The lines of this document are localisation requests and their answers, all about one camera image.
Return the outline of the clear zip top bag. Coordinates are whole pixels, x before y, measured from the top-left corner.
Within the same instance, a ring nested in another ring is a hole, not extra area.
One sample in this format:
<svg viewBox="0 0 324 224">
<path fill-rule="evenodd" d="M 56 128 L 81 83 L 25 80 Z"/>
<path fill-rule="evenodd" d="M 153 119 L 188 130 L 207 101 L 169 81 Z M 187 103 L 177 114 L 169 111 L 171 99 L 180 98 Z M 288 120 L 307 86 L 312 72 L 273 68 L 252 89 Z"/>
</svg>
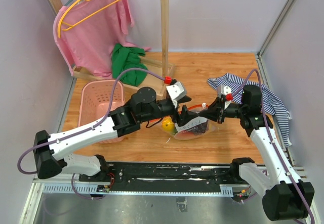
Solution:
<svg viewBox="0 0 324 224">
<path fill-rule="evenodd" d="M 199 125 L 199 124 L 201 124 L 201 123 L 204 123 L 204 122 L 206 122 L 206 121 L 209 122 L 209 130 L 208 130 L 205 134 L 201 135 L 200 137 L 202 137 L 202 136 L 204 136 L 204 135 L 207 135 L 207 134 L 209 134 L 209 133 L 211 133 L 211 132 L 214 132 L 214 131 L 216 130 L 215 126 L 214 126 L 212 123 L 210 123 L 210 121 L 209 121 L 208 119 L 206 119 L 206 118 L 200 116 L 200 117 L 197 117 L 197 118 L 195 118 L 195 119 L 189 121 L 186 125 L 184 125 L 184 126 L 182 126 L 182 127 L 179 127 L 176 123 L 174 123 L 174 124 L 175 124 L 175 128 L 176 128 L 176 133 L 181 132 L 181 131 L 190 131 L 191 128 L 193 128 L 193 127 L 195 127 L 196 125 Z M 172 134 L 172 133 L 168 133 L 168 134 L 174 138 L 174 135 L 175 135 L 175 134 Z"/>
</svg>

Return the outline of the yellow fake lemon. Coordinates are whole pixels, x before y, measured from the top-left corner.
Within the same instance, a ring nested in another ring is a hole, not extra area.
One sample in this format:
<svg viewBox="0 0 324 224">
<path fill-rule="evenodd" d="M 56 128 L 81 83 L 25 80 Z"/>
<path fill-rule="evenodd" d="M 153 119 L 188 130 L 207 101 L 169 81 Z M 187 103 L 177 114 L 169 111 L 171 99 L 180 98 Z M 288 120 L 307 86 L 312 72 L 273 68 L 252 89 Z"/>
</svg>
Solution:
<svg viewBox="0 0 324 224">
<path fill-rule="evenodd" d="M 172 133 L 172 134 L 176 133 L 175 124 L 170 117 L 164 118 L 161 126 L 165 132 Z"/>
</svg>

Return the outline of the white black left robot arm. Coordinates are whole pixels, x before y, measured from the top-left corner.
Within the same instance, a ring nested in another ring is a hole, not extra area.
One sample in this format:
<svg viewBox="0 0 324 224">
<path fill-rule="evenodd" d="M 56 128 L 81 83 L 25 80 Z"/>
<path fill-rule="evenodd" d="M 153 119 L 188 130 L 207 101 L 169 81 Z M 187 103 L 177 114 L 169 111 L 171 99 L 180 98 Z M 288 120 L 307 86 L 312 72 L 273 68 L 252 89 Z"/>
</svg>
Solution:
<svg viewBox="0 0 324 224">
<path fill-rule="evenodd" d="M 167 90 L 167 98 L 157 100 L 152 88 L 143 87 L 124 105 L 91 123 L 51 135 L 45 130 L 37 132 L 33 154 L 38 178 L 48 179 L 60 173 L 79 173 L 101 182 L 108 177 L 104 157 L 75 155 L 76 150 L 101 141 L 118 139 L 138 131 L 144 122 L 168 116 L 174 121 L 178 132 L 207 121 L 198 112 L 189 111 L 186 107 L 178 112 L 179 103 L 191 100 L 181 85 L 168 86 Z"/>
</svg>

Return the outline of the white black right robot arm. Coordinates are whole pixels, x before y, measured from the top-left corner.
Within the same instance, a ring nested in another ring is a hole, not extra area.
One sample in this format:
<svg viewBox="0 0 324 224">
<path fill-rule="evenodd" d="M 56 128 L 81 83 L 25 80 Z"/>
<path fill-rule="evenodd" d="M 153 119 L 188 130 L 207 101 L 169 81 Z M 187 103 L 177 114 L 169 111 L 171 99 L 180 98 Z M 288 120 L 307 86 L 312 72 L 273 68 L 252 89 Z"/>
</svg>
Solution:
<svg viewBox="0 0 324 224">
<path fill-rule="evenodd" d="M 234 93 L 228 86 L 217 87 L 217 97 L 201 114 L 223 123 L 225 118 L 238 118 L 248 137 L 257 146 L 267 173 L 264 174 L 249 158 L 235 159 L 229 171 L 230 179 L 240 184 L 246 181 L 262 198 L 263 210 L 271 221 L 299 220 L 309 217 L 314 223 L 310 206 L 314 188 L 295 172 L 276 138 L 271 120 L 263 109 L 261 88 L 245 85 L 241 103 L 234 103 Z"/>
</svg>

